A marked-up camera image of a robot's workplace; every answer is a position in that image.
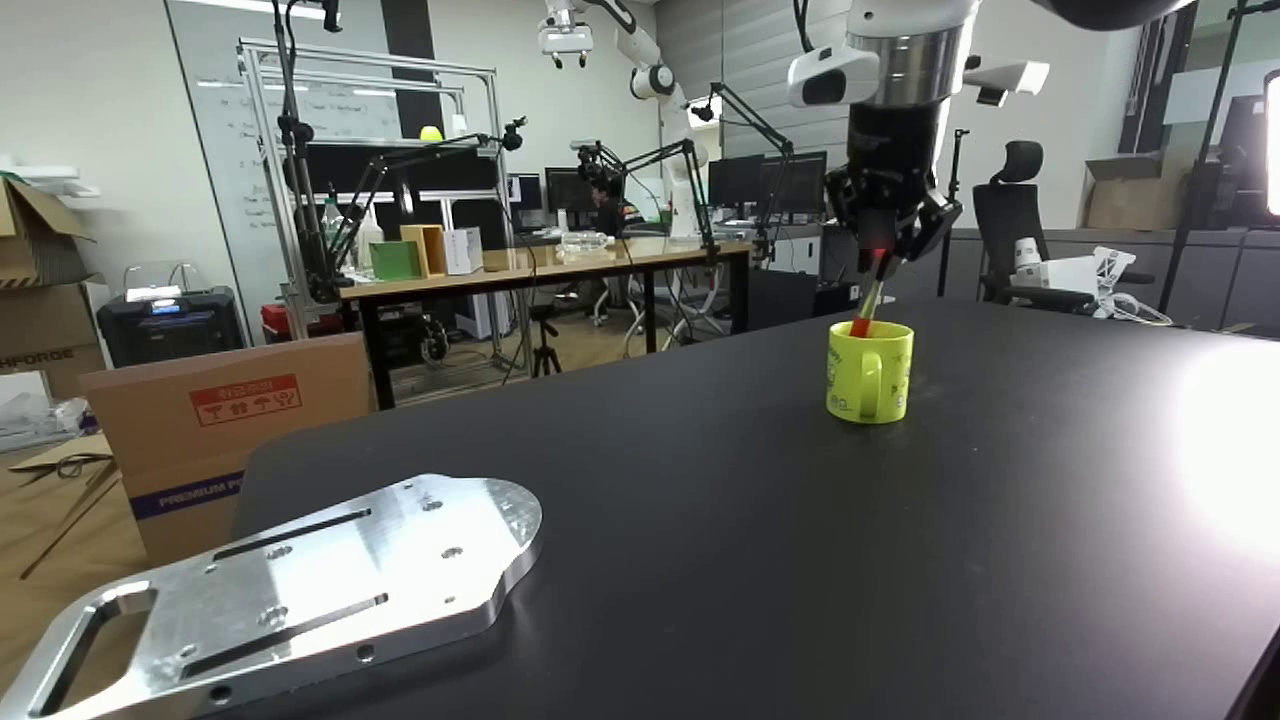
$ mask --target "table surface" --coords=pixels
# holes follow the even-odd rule
[[[749,239],[716,239],[721,257],[753,252]],[[523,248],[494,248],[485,252],[485,274],[443,277],[431,274],[426,282],[381,282],[381,284],[354,284],[340,299],[370,299],[370,297],[409,297],[409,292],[443,292],[443,288],[489,288],[514,282],[560,282],[560,277],[591,277],[591,274],[625,274],[625,267],[651,267],[651,263],[679,263],[696,262],[705,248],[696,239],[669,239],[669,235],[638,235],[622,245],[523,245]]]
[[[826,320],[285,442],[242,532],[414,474],[547,512],[499,628],[299,715],[1225,715],[1280,628],[1280,349],[895,308],[912,416],[826,416]]]

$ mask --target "floor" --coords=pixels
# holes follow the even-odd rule
[[[616,308],[605,323],[587,317],[556,320],[556,351],[565,373],[600,368],[616,359],[644,355],[644,337],[628,340],[628,314]],[[431,403],[468,393],[498,393],[506,383],[523,383],[528,368],[498,373],[494,343],[451,343],[443,365],[398,368],[399,403]],[[43,623],[70,610],[88,587],[100,587],[118,577],[149,570],[144,543],[134,529],[129,499],[122,484],[74,529],[74,537],[27,577],[20,572],[41,555],[53,542],[56,524],[81,499],[85,484],[78,481],[43,481],[20,490],[11,464],[25,454],[0,456],[0,689],[11,686],[25,655],[35,650]],[[137,637],[137,619],[107,623],[94,662],[81,671],[81,694],[104,689],[122,675],[122,662],[129,655],[129,642]]]

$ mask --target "white wall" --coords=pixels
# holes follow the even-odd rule
[[[657,109],[631,99],[631,63],[612,47],[616,24],[600,7],[587,12],[595,37],[587,70],[565,73],[536,53],[541,0],[428,0],[428,7],[437,58],[498,70],[499,116],[528,116],[508,172],[572,170],[572,140],[605,140],[622,157],[657,148]],[[647,4],[628,7],[647,34],[657,30]]]
[[[104,192],[85,245],[104,282],[194,262],[228,284],[163,0],[0,0],[0,153],[78,166]]]
[[[812,0],[809,34],[817,45],[843,45],[843,30],[843,0]],[[663,0],[662,45],[690,84],[727,80],[749,104],[782,123],[798,148],[832,153],[832,161],[843,166],[848,113],[788,104],[786,73],[788,61],[802,58],[788,4]],[[985,183],[1005,166],[1010,140],[1039,140],[1043,224],[1075,228],[1089,183],[1085,161],[1111,157],[1121,140],[1137,34],[1082,34],[1033,0],[985,0],[973,53],[987,63],[1049,61],[1053,78],[1043,95],[1012,95],[1005,109],[975,109],[975,94],[955,95],[954,127],[973,127],[960,166],[960,199],[973,205],[973,183]],[[727,133],[727,153],[766,148],[746,133]]]

